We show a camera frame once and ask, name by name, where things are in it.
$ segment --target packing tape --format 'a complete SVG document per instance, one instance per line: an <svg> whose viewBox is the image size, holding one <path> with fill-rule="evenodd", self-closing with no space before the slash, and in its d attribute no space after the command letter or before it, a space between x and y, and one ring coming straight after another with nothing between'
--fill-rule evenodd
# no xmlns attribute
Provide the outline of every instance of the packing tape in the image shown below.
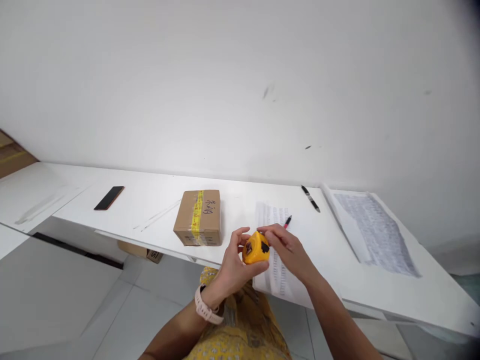
<svg viewBox="0 0 480 360"><path fill-rule="evenodd" d="M193 215L191 217L191 234L199 245L205 245L200 236L200 220L202 217L202 206L204 204L204 191L199 190L196 196L196 203L193 206Z"/></svg>

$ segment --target cardboard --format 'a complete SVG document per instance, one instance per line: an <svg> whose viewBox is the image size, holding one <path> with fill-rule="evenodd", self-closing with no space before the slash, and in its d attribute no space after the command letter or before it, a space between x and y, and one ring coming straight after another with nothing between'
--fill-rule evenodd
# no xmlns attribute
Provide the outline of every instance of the cardboard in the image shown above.
<svg viewBox="0 0 480 360"><path fill-rule="evenodd" d="M220 191L185 191L173 232L185 246L220 246Z"/></svg>
<svg viewBox="0 0 480 360"><path fill-rule="evenodd" d="M123 250L126 253L131 255L135 255L136 257L143 258L158 264L160 259L162 258L163 254L158 251L153 251L147 249L146 247L135 245L129 242L117 240L118 248Z"/></svg>
<svg viewBox="0 0 480 360"><path fill-rule="evenodd" d="M0 130L0 179L38 160Z"/></svg>

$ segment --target red pen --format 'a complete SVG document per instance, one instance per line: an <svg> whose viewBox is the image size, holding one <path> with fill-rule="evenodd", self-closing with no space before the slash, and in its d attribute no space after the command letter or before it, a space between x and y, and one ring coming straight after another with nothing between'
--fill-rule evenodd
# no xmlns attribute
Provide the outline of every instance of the red pen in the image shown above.
<svg viewBox="0 0 480 360"><path fill-rule="evenodd" d="M285 229L289 226L291 220L292 220L292 215L290 215L288 219L285 221L285 225L283 225Z"/></svg>

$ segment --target white desk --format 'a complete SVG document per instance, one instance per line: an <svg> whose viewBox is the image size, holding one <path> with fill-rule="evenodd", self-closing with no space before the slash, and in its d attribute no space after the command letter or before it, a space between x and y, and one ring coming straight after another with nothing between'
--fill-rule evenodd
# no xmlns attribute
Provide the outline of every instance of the white desk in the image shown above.
<svg viewBox="0 0 480 360"><path fill-rule="evenodd" d="M125 186L125 190L108 211L94 211L112 186ZM183 192L201 189L220 190L222 246L183 246L173 233ZM102 176L54 216L185 260L198 259L219 265L231 232L241 226L256 226L257 201L288 207L293 214L292 224L295 222L292 232L300 238L320 272L333 274L344 301L459 333L478 335L479 324L474 323L480 319L478 305L388 208L385 207L398 222L411 257L422 274L419 279L360 264L320 189L309 190L320 214L299 186L108 170L107 176ZM164 212L162 217L149 223L151 217L161 212Z"/></svg>
<svg viewBox="0 0 480 360"><path fill-rule="evenodd" d="M28 240L29 237L22 232L0 224L0 260Z"/></svg>
<svg viewBox="0 0 480 360"><path fill-rule="evenodd" d="M0 223L26 234L105 169L36 162L0 179Z"/></svg>

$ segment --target watch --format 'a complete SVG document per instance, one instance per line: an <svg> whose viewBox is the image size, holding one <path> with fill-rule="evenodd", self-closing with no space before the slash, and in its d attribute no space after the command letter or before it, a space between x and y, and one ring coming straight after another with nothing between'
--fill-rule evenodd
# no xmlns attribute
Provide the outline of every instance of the watch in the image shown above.
<svg viewBox="0 0 480 360"><path fill-rule="evenodd" d="M196 313L200 315L203 319L208 321L209 323L219 325L224 320L223 317L218 316L217 312L219 311L219 307L215 310L212 310L208 307L206 303L202 300L201 292L203 289L206 288L206 285L200 285L195 291L195 307Z"/></svg>

